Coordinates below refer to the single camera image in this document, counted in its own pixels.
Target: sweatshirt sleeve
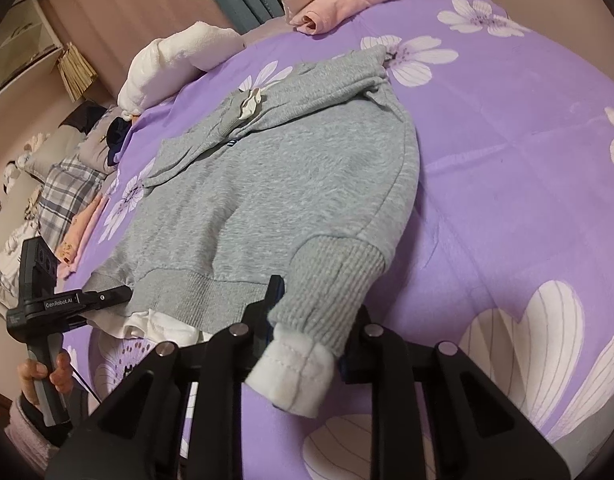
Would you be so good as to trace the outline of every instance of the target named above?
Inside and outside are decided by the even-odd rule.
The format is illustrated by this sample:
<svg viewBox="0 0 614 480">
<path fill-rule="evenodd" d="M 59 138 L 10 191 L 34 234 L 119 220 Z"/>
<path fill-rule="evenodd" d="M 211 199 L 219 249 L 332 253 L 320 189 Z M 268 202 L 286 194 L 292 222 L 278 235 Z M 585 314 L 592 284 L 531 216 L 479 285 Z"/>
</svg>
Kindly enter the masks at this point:
<svg viewBox="0 0 614 480">
<path fill-rule="evenodd" d="M 20 397 L 12 403 L 10 424 L 5 428 L 5 433 L 34 471 L 42 475 L 49 459 L 56 454 L 58 448 L 52 446 L 27 418 L 21 407 Z"/>
</svg>

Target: ribbed hem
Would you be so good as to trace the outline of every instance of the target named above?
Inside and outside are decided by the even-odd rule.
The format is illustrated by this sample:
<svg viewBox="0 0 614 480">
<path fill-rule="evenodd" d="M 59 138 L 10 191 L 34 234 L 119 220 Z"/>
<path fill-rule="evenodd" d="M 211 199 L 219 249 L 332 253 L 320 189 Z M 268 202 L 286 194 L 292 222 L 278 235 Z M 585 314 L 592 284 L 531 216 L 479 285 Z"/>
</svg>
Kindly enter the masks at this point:
<svg viewBox="0 0 614 480">
<path fill-rule="evenodd" d="M 383 255 L 366 242 L 312 238 L 293 256 L 287 291 L 269 320 L 308 335 L 340 356 L 358 308 L 384 269 Z"/>
<path fill-rule="evenodd" d="M 266 290 L 260 283 L 218 282 L 189 270 L 155 269 L 136 283 L 126 312 L 152 308 L 215 334 L 240 321 L 245 307 L 262 300 Z"/>
</svg>

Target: bed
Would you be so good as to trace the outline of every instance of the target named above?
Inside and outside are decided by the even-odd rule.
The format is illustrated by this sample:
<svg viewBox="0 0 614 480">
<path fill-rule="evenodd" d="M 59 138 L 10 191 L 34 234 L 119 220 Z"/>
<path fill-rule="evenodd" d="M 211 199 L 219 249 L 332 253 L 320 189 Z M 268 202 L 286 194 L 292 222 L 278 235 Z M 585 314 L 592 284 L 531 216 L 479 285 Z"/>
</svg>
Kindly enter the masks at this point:
<svg viewBox="0 0 614 480">
<path fill-rule="evenodd" d="M 421 175 L 394 263 L 365 304 L 410 341 L 458 344 L 577 475 L 614 428 L 614 83 L 490 0 L 396 0 L 321 37 L 285 32 L 146 111 L 65 288 L 84 285 L 119 241 L 162 139 L 239 86 L 376 43 L 393 48 Z M 153 344 L 91 327 L 65 338 L 101 396 Z M 314 420 L 246 387 L 242 403 L 246 478 L 369 478 L 369 389 L 336 382 Z"/>
</svg>

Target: plaid fabric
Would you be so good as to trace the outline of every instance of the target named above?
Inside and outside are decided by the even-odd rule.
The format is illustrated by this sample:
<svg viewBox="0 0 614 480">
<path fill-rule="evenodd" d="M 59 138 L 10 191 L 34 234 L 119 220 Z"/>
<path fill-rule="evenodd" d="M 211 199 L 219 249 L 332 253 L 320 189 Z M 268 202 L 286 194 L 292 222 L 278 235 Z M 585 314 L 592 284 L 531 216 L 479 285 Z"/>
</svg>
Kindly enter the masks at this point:
<svg viewBox="0 0 614 480">
<path fill-rule="evenodd" d="M 63 240 L 74 215 L 94 200 L 106 176 L 82 164 L 77 155 L 64 158 L 49 170 L 38 202 L 38 222 L 52 251 Z"/>
</svg>

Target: beige wall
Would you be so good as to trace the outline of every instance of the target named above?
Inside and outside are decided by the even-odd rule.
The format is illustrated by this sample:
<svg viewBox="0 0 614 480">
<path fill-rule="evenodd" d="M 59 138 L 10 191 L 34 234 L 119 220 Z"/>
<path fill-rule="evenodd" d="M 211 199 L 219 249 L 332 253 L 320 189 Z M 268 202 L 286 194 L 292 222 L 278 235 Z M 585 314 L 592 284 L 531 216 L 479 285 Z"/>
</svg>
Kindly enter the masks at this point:
<svg viewBox="0 0 614 480">
<path fill-rule="evenodd" d="M 74 109 L 57 69 L 31 82 L 22 94 L 0 103 L 0 199 L 2 172 L 9 160 L 22 152 L 34 134 L 51 132 Z"/>
<path fill-rule="evenodd" d="M 0 393 L 14 400 L 20 393 L 16 367 L 27 358 L 26 346 L 12 339 L 0 316 Z"/>
</svg>

